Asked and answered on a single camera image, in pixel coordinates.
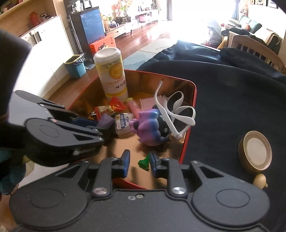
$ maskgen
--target cushion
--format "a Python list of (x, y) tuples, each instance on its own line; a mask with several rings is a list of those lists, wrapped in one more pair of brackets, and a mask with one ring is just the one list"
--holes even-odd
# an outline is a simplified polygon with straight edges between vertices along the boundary
[(241, 16), (241, 19), (239, 20), (239, 23), (241, 25), (247, 24), (251, 21), (251, 19), (245, 15)]
[(251, 20), (248, 24), (250, 26), (249, 32), (251, 32), (253, 34), (255, 32), (257, 32), (262, 27), (262, 25), (260, 23), (254, 21), (254, 20)]
[(231, 23), (233, 23), (235, 26), (237, 26), (237, 27), (241, 27), (241, 23), (239, 23), (239, 21), (238, 21), (238, 20), (230, 19), (229, 21), (230, 21)]

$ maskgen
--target sunglasses lens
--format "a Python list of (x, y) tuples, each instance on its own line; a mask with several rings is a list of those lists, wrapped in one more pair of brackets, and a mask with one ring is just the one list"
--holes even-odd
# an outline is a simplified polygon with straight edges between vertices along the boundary
[(167, 103), (167, 107), (169, 111), (173, 111), (173, 107), (176, 101), (178, 101), (180, 98), (182, 97), (181, 93), (175, 93), (169, 100)]
[[(186, 108), (182, 112), (180, 112), (179, 115), (192, 117), (193, 116), (193, 109), (192, 108)], [(178, 119), (175, 119), (173, 124), (174, 124), (174, 126), (175, 126), (175, 128), (177, 129), (178, 132), (181, 132), (187, 126), (186, 123), (181, 122)]]

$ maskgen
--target plastic bottle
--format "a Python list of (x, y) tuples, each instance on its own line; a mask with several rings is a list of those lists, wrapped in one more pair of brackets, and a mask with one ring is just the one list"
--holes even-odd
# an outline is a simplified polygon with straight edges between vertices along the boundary
[(116, 96), (124, 103), (128, 91), (120, 50), (115, 47), (100, 50), (95, 53), (94, 62), (108, 101)]
[(35, 11), (33, 11), (30, 14), (30, 21), (33, 27), (36, 27), (37, 25), (40, 24), (39, 19), (38, 19), (38, 14)]

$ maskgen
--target candy wrapper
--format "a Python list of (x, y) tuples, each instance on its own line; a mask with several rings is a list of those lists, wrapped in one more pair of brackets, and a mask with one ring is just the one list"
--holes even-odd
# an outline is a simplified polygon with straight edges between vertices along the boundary
[(117, 112), (120, 112), (123, 110), (126, 110), (126, 106), (117, 97), (113, 97), (111, 99), (110, 105), (97, 106), (93, 109), (93, 111), (96, 113), (97, 121), (99, 121), (101, 116), (104, 114), (113, 116)]
[(126, 106), (115, 96), (113, 96), (109, 105), (111, 106), (111, 109), (116, 111), (116, 112), (126, 110)]

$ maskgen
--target wooden chair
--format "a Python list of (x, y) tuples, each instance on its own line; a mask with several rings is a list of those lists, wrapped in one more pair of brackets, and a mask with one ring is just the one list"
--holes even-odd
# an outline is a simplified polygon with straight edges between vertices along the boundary
[(244, 47), (247, 47), (247, 52), (251, 54), (258, 53), (260, 56), (259, 58), (266, 58), (265, 63), (269, 64), (275, 70), (280, 73), (286, 73), (286, 67), (283, 61), (268, 47), (264, 46), (263, 44), (257, 42), (256, 40), (249, 38), (248, 36), (238, 35), (233, 32), (229, 32), (230, 37), (232, 40), (229, 41), (229, 47), (237, 48), (238, 45), (241, 46), (241, 50), (244, 50)]

